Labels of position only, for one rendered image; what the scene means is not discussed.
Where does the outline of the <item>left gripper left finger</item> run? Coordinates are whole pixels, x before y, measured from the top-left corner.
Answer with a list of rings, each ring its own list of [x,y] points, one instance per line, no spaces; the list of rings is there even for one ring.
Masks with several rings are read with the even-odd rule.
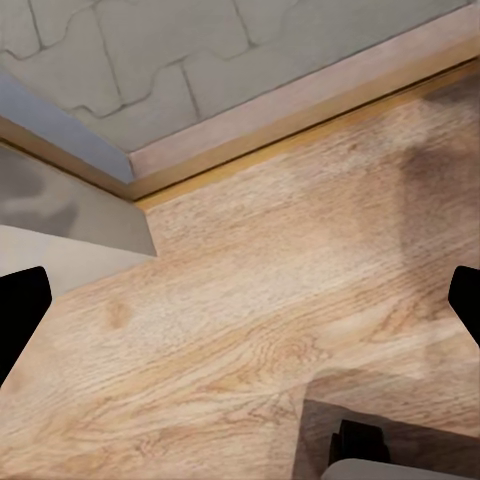
[[[52,303],[43,266],[0,277],[0,386]]]

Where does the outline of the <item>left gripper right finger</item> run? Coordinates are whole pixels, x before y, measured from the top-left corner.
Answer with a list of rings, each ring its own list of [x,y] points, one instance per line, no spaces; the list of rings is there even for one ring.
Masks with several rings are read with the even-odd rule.
[[[480,347],[480,270],[458,266],[448,300]]]

